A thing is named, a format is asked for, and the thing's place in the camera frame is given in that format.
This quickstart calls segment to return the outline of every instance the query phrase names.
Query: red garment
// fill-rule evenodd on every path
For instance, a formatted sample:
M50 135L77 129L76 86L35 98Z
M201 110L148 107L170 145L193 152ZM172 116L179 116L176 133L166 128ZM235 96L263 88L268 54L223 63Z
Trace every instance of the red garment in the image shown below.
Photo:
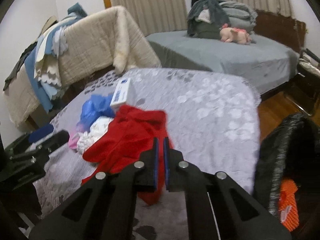
M147 204L157 203L164 185L163 140L168 136L165 129L166 114L163 111L143 111L123 105L109 124L108 132L82 155L88 162L99 163L87 182L99 171L118 173L125 166L139 160L141 152L150 150L153 139L159 139L158 188L154 193L139 193Z

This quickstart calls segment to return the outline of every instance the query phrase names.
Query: orange cloth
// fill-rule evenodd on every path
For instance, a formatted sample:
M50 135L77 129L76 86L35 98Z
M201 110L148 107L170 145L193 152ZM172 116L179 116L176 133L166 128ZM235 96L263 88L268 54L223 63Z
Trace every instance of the orange cloth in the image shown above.
M298 190L292 179L284 179L280 187L279 212L281 223L291 232L299 225L298 208L294 194Z

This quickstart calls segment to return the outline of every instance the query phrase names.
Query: stuffed animal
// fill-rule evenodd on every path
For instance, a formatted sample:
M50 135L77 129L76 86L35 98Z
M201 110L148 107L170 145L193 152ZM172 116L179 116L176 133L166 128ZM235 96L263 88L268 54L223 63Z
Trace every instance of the stuffed animal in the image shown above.
M228 24L223 25L220 36L223 42L236 42L242 45L249 45L252 42L246 30L230 28Z

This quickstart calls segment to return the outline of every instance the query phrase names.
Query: gray bedspread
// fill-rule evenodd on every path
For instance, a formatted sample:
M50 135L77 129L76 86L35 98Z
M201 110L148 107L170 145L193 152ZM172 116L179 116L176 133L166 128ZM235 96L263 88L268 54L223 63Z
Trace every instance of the gray bedspread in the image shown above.
M241 77L177 69L132 69L136 106L164 109L174 148L202 171L227 172L247 192L253 189L259 150L260 98ZM118 77L108 72L81 92L53 120L55 131L72 131L82 104L92 94L113 92ZM46 175L34 183L43 216L74 193L95 170L67 145L50 155ZM133 234L136 239L188 239L183 193L164 190L160 202L148 207L137 200Z
M147 39L164 67L242 76L263 94L295 75L298 54L266 37L251 37L256 44L189 38L186 31L154 33Z

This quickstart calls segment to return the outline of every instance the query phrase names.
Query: metal bolt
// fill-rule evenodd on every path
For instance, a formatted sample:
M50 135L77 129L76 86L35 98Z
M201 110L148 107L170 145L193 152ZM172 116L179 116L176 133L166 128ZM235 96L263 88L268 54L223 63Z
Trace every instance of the metal bolt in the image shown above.
M187 163L186 161L181 161L179 162L179 167L185 169L186 167L189 166L189 163Z
M142 161L137 161L134 163L134 166L137 168L137 169L141 169L144 167L144 162Z
M217 173L217 178L218 179L225 179L226 177L227 177L227 174L225 172L223 172L223 171L219 171Z
M106 174L103 171L100 171L96 174L96 179L104 179Z

